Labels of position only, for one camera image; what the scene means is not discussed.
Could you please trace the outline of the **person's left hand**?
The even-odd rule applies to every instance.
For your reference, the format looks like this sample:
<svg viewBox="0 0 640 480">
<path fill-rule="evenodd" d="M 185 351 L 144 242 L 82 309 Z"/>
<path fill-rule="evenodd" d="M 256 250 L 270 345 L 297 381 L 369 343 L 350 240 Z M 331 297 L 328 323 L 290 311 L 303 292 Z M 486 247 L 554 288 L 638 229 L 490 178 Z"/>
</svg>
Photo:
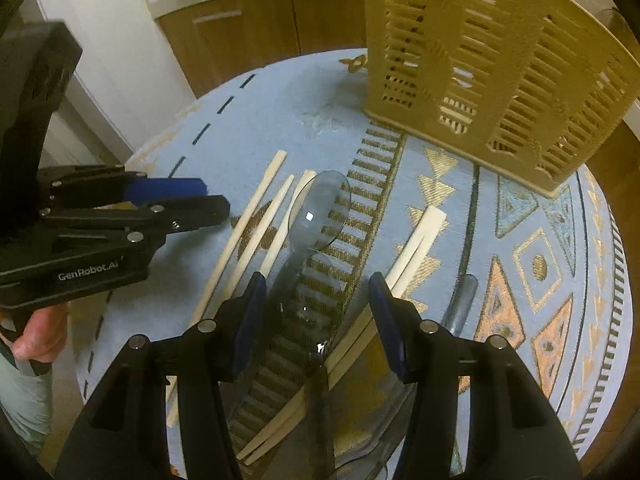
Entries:
<svg viewBox="0 0 640 480">
<path fill-rule="evenodd" d="M 53 363 L 66 346 L 67 323 L 68 304 L 35 310 L 23 335 L 12 344 L 14 358 Z"/>
</svg>

